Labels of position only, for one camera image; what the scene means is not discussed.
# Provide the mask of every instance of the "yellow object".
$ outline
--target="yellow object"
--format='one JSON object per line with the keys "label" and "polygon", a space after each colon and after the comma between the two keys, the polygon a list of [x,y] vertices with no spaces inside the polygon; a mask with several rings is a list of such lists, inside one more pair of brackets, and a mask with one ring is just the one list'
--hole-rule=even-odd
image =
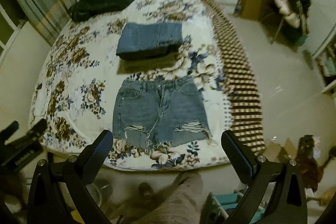
{"label": "yellow object", "polygon": [[76,220],[77,222],[85,224],[84,220],[82,219],[81,215],[79,214],[79,212],[77,210],[72,211],[71,215],[72,215],[73,219]]}

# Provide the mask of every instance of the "bedsheet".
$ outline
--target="bedsheet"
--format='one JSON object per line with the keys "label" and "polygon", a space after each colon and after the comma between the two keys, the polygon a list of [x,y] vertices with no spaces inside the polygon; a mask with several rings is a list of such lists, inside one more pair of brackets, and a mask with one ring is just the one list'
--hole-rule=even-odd
{"label": "bedsheet", "polygon": [[[125,24],[166,21],[182,22],[184,43],[174,64],[130,72],[116,56]],[[172,80],[186,75],[202,92],[211,138],[177,147],[161,143],[147,151],[115,138],[105,165],[119,170],[185,170],[228,163],[220,145],[226,129],[253,151],[264,148],[254,75],[236,31],[214,0],[135,0],[121,12],[81,23],[70,20],[39,75],[29,126],[46,118],[42,145],[80,153],[103,129],[112,131],[115,98],[124,79]]]}

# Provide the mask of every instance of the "metal rivet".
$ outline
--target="metal rivet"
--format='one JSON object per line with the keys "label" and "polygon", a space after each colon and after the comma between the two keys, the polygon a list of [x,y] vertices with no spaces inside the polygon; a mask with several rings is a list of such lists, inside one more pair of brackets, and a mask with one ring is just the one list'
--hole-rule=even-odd
{"label": "metal rivet", "polygon": [[68,161],[70,162],[75,162],[77,160],[77,156],[76,155],[72,155],[68,158]]}
{"label": "metal rivet", "polygon": [[46,162],[45,160],[39,160],[37,165],[38,166],[43,166],[45,164],[45,162]]}
{"label": "metal rivet", "polygon": [[265,162],[265,161],[266,161],[266,157],[265,157],[265,156],[258,156],[257,159],[258,159],[260,162]]}
{"label": "metal rivet", "polygon": [[289,164],[295,166],[296,165],[296,161],[293,160],[293,159],[291,159],[291,160],[289,160]]}

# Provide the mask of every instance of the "flower pattern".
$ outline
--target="flower pattern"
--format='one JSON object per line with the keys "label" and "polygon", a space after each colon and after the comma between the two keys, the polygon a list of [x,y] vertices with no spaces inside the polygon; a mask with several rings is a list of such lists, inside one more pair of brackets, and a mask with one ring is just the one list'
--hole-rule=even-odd
{"label": "flower pattern", "polygon": [[[163,21],[183,24],[184,41],[175,54],[175,64],[121,74],[122,63],[115,52],[125,24]],[[115,98],[124,79],[174,80],[186,75],[202,91],[210,130],[219,141],[222,131],[231,126],[230,101],[223,93],[225,75],[212,29],[199,28],[199,24],[211,26],[210,13],[200,0],[136,0],[120,12],[80,23],[70,20],[47,56],[32,98],[31,124],[37,119],[38,93],[48,91],[48,128],[41,143],[61,153],[80,153],[103,129],[112,130]],[[212,125],[218,132],[213,132]],[[105,165],[121,170],[185,170],[228,162],[220,145],[210,147],[206,140],[177,147],[161,143],[143,151],[127,139],[114,138],[110,150]]]}

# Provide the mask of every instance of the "tile floor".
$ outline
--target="tile floor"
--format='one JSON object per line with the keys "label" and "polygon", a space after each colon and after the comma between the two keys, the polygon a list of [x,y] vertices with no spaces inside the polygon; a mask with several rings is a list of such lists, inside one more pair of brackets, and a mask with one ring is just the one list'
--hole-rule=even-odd
{"label": "tile floor", "polygon": [[[261,93],[265,139],[277,136],[283,144],[290,137],[294,144],[305,134],[321,137],[324,161],[332,144],[336,143],[336,107],[329,95],[322,95],[316,71],[311,71],[303,56],[289,47],[269,44],[259,22],[231,18],[238,36],[246,48]],[[204,181],[204,198],[232,193],[239,184],[231,165],[199,170]],[[100,175],[112,181],[111,200],[120,204],[134,198],[139,183],[149,182],[155,191],[168,187],[177,172],[122,172],[102,168]]]}

